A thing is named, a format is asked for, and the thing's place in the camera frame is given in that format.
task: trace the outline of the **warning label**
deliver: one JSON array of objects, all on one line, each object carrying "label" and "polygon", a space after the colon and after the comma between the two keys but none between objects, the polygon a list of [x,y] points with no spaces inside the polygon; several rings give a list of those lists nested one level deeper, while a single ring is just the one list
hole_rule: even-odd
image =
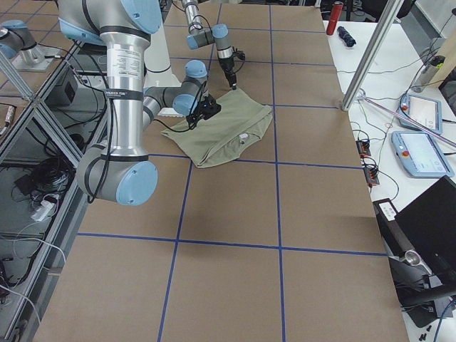
[{"label": "warning label", "polygon": [[117,48],[112,51],[111,60],[112,76],[140,79],[141,54],[139,52]]}]

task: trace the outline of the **red cylinder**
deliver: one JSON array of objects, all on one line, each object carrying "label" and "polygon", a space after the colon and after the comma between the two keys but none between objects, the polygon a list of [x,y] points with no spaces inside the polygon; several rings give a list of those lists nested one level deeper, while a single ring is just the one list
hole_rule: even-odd
[{"label": "red cylinder", "polygon": [[336,29],[337,21],[339,20],[339,17],[341,16],[342,7],[343,7],[343,2],[336,1],[333,4],[333,9],[331,10],[331,17],[329,19],[328,27],[326,28],[326,34],[328,36],[332,36],[332,34],[334,33],[334,30]]}]

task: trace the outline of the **black chair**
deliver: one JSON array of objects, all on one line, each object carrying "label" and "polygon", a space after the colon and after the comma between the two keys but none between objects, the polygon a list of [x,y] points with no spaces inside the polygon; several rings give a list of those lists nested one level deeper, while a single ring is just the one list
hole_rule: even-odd
[{"label": "black chair", "polygon": [[[397,17],[403,18],[410,12],[416,0],[405,0],[402,6],[400,7]],[[378,21],[380,16],[383,13],[383,10],[386,6],[388,0],[362,0],[363,11],[370,16],[375,18],[375,21]]]}]

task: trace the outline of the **blue cable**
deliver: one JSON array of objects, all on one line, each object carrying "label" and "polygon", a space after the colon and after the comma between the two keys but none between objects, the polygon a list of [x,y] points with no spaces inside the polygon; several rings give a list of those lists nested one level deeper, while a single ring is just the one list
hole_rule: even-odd
[{"label": "blue cable", "polygon": [[447,312],[448,308],[453,305],[453,304],[456,304],[456,299],[451,301],[450,303],[448,303],[447,307],[445,308],[445,310],[443,310],[442,312],[442,315],[440,316],[440,319],[439,319],[439,324],[437,325],[437,330],[435,331],[435,335],[434,335],[434,341],[433,342],[436,342],[437,340],[437,336],[439,334],[439,330],[440,330],[440,325],[442,324],[442,321],[443,321],[443,317],[445,316],[445,312]]}]

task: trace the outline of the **white table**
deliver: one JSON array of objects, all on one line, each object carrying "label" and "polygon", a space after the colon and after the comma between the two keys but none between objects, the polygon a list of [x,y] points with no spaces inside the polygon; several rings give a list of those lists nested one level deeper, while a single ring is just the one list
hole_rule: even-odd
[{"label": "white table", "polygon": [[[338,26],[344,26],[347,29],[347,31],[356,40],[356,45],[353,48],[347,48],[338,37],[337,32],[335,32],[332,36],[328,36],[335,66],[338,71],[355,71],[366,46],[371,39],[372,33],[375,29],[375,24],[340,22],[338,23]],[[378,73],[383,71],[394,71],[395,69],[406,66],[414,61],[416,62],[411,66],[402,68],[396,72]],[[400,24],[393,24],[383,42],[383,45],[380,47],[373,65],[370,68],[370,73],[363,82],[362,88],[366,92],[366,95],[371,98],[399,98],[409,87],[414,75],[422,65],[423,64],[420,61],[418,54],[415,52],[415,49],[408,37],[405,35],[405,32]],[[343,92],[346,91],[352,77],[353,73],[338,72],[338,79]],[[418,95],[440,100],[442,102],[443,118],[456,120],[455,115],[437,88],[427,87]],[[398,107],[398,100],[385,99],[375,101],[393,111],[395,111]],[[366,113],[368,122],[378,126],[384,131],[390,127],[393,116],[364,101],[361,105],[358,102],[354,102],[348,112],[351,121],[354,122],[352,124],[354,130],[359,129],[356,124],[358,123],[361,130],[365,131],[371,139],[383,138],[384,134],[379,131],[379,129],[367,124],[366,118],[363,114],[363,109]],[[393,203],[400,211],[421,193],[423,193],[428,187],[434,184],[437,179],[415,179],[410,177],[407,172],[404,171],[400,161],[395,155],[395,151],[391,143],[390,134],[395,130],[407,129],[400,126],[398,120],[395,119],[388,131],[388,136],[385,140],[383,149],[381,148],[381,141],[373,140],[370,142],[370,151],[376,162],[379,162],[380,160],[380,171],[390,175],[398,183],[400,190]],[[356,138],[358,136],[358,132],[354,132],[354,134]],[[444,123],[443,136],[456,141],[456,125]],[[366,136],[363,133],[360,134],[361,139],[365,137]],[[449,145],[439,142],[439,146],[443,152],[454,152]],[[453,169],[456,170],[456,155],[447,156],[447,159]],[[375,201],[386,197],[393,198],[397,190],[394,182],[382,174],[379,175],[379,180],[380,185],[375,186],[372,189],[370,194],[371,199]],[[426,333],[424,328],[417,328],[406,313],[404,314],[404,320],[407,326],[410,341],[415,342],[422,333]],[[426,341],[432,341],[436,328],[437,321],[432,324],[432,330],[427,333]],[[445,319],[440,328],[438,341],[454,342],[455,336],[456,318]]]}]

